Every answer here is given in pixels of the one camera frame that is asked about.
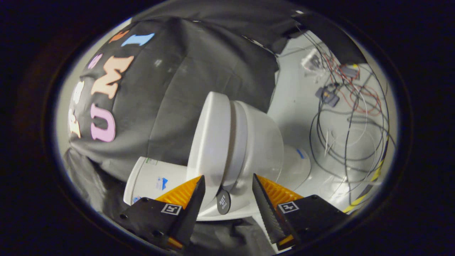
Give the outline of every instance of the pink letter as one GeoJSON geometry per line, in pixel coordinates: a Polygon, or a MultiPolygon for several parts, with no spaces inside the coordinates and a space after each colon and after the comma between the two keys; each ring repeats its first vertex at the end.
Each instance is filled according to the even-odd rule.
{"type": "Polygon", "coordinates": [[[98,108],[95,106],[95,104],[92,103],[90,107],[90,116],[91,118],[95,117],[103,118],[107,122],[106,130],[98,128],[95,126],[94,123],[91,123],[90,127],[91,137],[93,139],[99,139],[105,142],[113,141],[115,137],[115,122],[111,112],[102,108],[98,108]]]}

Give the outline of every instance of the white wire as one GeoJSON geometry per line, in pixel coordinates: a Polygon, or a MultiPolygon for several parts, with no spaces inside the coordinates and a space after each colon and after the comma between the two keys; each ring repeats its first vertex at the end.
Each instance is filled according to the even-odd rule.
{"type": "MultiPolygon", "coordinates": [[[[365,98],[364,98],[363,94],[355,86],[354,86],[354,89],[359,92],[360,96],[362,97],[362,100],[365,103],[365,109],[367,109],[367,102],[365,101],[365,98]]],[[[365,111],[365,128],[363,129],[362,134],[357,138],[357,140],[352,142],[352,143],[350,143],[350,144],[347,144],[346,145],[347,147],[353,146],[354,144],[356,144],[363,137],[363,135],[365,134],[365,132],[367,130],[367,125],[368,125],[368,111],[365,111]]],[[[340,137],[340,135],[335,138],[335,141],[332,143],[332,145],[337,141],[338,137],[340,137]]]]}
{"type": "MultiPolygon", "coordinates": [[[[361,129],[360,129],[360,128],[357,128],[357,127],[351,127],[350,129],[361,131],[361,129]]],[[[372,164],[371,164],[370,170],[369,170],[369,172],[365,175],[365,178],[364,178],[362,181],[348,181],[348,182],[345,182],[344,180],[346,179],[346,176],[343,178],[342,181],[332,181],[333,183],[340,183],[340,185],[338,186],[338,188],[334,191],[334,194],[336,193],[336,191],[340,188],[341,184],[343,184],[343,183],[348,183],[348,184],[368,183],[368,184],[370,184],[370,185],[380,185],[380,184],[381,184],[381,182],[366,181],[366,179],[368,178],[368,176],[370,176],[371,172],[374,170],[374,163],[375,163],[375,161],[376,161],[376,143],[374,142],[374,138],[373,138],[373,136],[371,135],[371,133],[368,132],[368,131],[365,131],[365,132],[366,132],[366,133],[369,135],[369,137],[371,138],[371,141],[372,141],[372,143],[373,143],[373,148],[374,148],[374,154],[373,154],[374,157],[373,157],[373,162],[372,162],[372,164]]],[[[347,195],[347,194],[351,193],[353,190],[355,190],[356,188],[357,188],[357,187],[355,187],[354,189],[351,189],[351,190],[349,190],[349,191],[347,191],[347,192],[337,194],[337,197],[347,195]]]]}

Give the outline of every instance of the blue logo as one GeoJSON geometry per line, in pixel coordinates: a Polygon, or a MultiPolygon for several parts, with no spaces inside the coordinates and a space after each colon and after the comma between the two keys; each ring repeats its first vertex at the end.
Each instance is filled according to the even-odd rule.
{"type": "Polygon", "coordinates": [[[166,182],[167,182],[167,179],[163,178],[163,188],[162,188],[162,190],[164,190],[166,188],[166,182]]]}
{"type": "Polygon", "coordinates": [[[167,179],[158,177],[157,184],[155,185],[156,189],[164,190],[166,188],[167,179]]]}

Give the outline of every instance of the black fabric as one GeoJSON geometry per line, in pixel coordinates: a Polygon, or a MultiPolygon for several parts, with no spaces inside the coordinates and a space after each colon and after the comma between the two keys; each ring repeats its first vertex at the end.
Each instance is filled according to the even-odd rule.
{"type": "Polygon", "coordinates": [[[123,202],[125,182],[99,169],[86,156],[69,148],[63,156],[65,171],[81,197],[94,210],[113,219],[129,206],[123,202]]]}
{"type": "MultiPolygon", "coordinates": [[[[97,164],[73,148],[63,158],[65,171],[81,197],[94,210],[114,219],[129,206],[123,202],[125,182],[97,168],[97,164]]],[[[251,218],[196,222],[185,250],[187,255],[273,255],[262,229],[251,218]]]]}
{"type": "Polygon", "coordinates": [[[281,53],[286,33],[295,28],[291,14],[297,5],[281,0],[168,0],[133,17],[133,22],[162,16],[177,16],[222,26],[237,35],[258,41],[281,53]]]}
{"type": "Polygon", "coordinates": [[[218,25],[162,17],[130,24],[120,40],[106,42],[102,58],[85,69],[85,85],[70,109],[79,122],[81,138],[70,135],[70,145],[112,176],[126,181],[140,156],[186,165],[199,114],[210,91],[226,94],[266,112],[272,95],[275,56],[218,25]],[[155,33],[140,46],[121,44],[131,35],[155,33]],[[113,99],[91,95],[109,57],[134,56],[117,81],[113,99]],[[115,119],[113,141],[93,140],[91,123],[106,128],[102,118],[91,118],[90,107],[108,110],[115,119]]]}
{"type": "Polygon", "coordinates": [[[252,217],[201,221],[194,227],[188,255],[274,255],[262,229],[252,217]]]}

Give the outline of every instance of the electronic component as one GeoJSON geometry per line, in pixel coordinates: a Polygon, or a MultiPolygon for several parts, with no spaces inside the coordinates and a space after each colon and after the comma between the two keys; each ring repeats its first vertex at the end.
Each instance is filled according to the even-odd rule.
{"type": "Polygon", "coordinates": [[[331,107],[335,107],[340,98],[327,88],[319,88],[315,94],[316,97],[322,98],[322,101],[331,107]]]}
{"type": "Polygon", "coordinates": [[[342,74],[345,75],[346,77],[355,78],[357,80],[360,79],[359,71],[356,69],[352,69],[347,66],[343,66],[340,68],[340,70],[341,70],[342,74]]]}

